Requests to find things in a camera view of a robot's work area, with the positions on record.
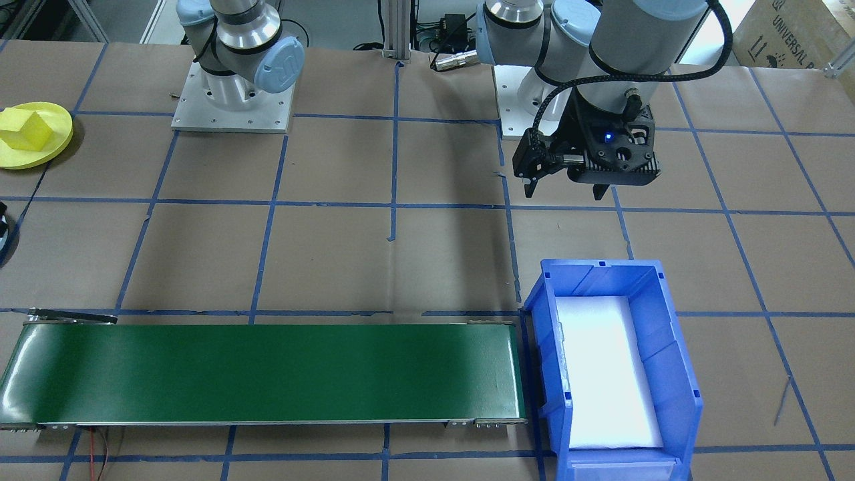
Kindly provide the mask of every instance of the conveyor belt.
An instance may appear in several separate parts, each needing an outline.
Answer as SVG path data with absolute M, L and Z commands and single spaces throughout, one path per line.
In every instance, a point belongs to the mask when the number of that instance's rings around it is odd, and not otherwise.
M 0 427 L 522 422 L 513 326 L 24 326 Z

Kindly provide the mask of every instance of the metal mounting plate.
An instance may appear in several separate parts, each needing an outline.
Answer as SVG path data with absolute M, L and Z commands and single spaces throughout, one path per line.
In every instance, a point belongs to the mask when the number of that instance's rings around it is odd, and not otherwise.
M 516 91 L 520 89 L 522 79 L 531 67 L 516 65 L 497 65 L 493 68 L 493 79 L 496 81 L 496 101 L 498 113 L 502 119 L 502 138 L 515 140 L 532 126 L 534 116 L 520 105 Z M 558 128 L 558 122 L 540 122 L 540 132 L 551 134 Z
M 178 107 L 172 118 L 172 128 L 189 132 L 246 132 L 284 134 L 291 120 L 294 86 L 282 93 L 259 92 L 256 107 L 251 110 L 219 109 L 206 98 L 203 71 L 197 62 L 181 91 Z

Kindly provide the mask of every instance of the yellow block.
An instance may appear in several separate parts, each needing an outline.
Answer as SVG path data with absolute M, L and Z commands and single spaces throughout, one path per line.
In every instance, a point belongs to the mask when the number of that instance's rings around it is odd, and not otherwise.
M 19 151 L 40 151 L 53 130 L 34 110 L 10 107 L 0 112 L 0 140 Z

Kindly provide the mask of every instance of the metal post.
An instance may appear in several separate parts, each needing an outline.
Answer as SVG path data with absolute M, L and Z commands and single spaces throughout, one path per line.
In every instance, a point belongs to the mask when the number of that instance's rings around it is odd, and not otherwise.
M 825 72 L 826 77 L 836 79 L 853 60 L 855 60 L 855 39 L 852 39 L 849 45 L 834 60 L 825 64 L 823 72 Z
M 18 15 L 11 20 L 9 29 L 4 37 L 6 39 L 23 39 L 24 33 L 30 29 L 32 23 L 36 20 L 36 15 L 42 10 L 46 0 L 23 0 L 24 4 L 18 10 Z
M 386 41 L 383 55 L 403 62 L 410 61 L 410 9 L 412 0 L 389 0 L 386 3 Z
M 97 18 L 95 18 L 95 14 L 92 13 L 92 8 L 86 0 L 68 0 L 68 4 L 71 5 L 74 13 L 77 14 L 77 18 L 80 19 L 80 23 L 86 27 L 86 30 L 91 33 L 92 37 L 94 37 L 96 41 L 101 42 L 102 44 L 109 43 L 107 33 L 104 31 L 103 27 L 101 27 L 101 24 L 98 23 Z

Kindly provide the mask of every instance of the cardboard box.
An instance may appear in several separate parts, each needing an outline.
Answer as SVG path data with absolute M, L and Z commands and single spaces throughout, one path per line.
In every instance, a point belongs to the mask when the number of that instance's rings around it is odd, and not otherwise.
M 757 0 L 734 33 L 742 65 L 822 68 L 855 36 L 855 0 Z M 855 102 L 855 67 L 838 79 Z

